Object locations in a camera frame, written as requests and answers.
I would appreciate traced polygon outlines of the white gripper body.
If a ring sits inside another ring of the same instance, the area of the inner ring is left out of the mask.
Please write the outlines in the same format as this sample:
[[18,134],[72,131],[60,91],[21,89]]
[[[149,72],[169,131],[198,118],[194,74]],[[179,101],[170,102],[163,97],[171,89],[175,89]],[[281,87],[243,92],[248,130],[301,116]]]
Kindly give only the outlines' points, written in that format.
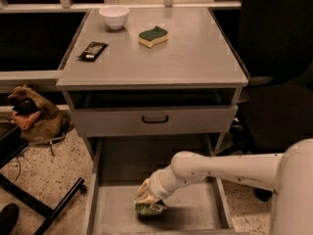
[[161,173],[159,171],[154,172],[150,178],[148,183],[148,188],[150,193],[157,200],[164,200],[173,194],[172,191],[167,190],[162,182],[161,182]]

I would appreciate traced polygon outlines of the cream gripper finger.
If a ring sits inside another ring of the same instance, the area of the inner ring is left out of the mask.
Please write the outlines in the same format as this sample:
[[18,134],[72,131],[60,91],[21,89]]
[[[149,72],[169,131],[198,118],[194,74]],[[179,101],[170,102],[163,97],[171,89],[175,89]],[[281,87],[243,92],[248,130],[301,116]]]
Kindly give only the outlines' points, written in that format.
[[144,180],[144,182],[141,184],[141,186],[137,190],[137,195],[138,196],[143,196],[146,193],[150,192],[149,183],[150,183],[150,179],[149,178]]
[[159,198],[152,194],[146,194],[135,199],[135,203],[140,204],[154,204],[159,201]]

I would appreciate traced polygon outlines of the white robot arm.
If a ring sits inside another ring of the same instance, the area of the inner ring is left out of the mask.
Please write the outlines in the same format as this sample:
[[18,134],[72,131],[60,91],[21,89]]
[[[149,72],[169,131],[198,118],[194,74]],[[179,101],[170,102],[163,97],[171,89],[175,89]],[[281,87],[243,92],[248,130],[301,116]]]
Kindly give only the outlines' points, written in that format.
[[142,183],[135,195],[136,211],[160,214],[163,200],[207,177],[272,192],[270,235],[313,235],[313,139],[278,154],[206,157],[179,152]]

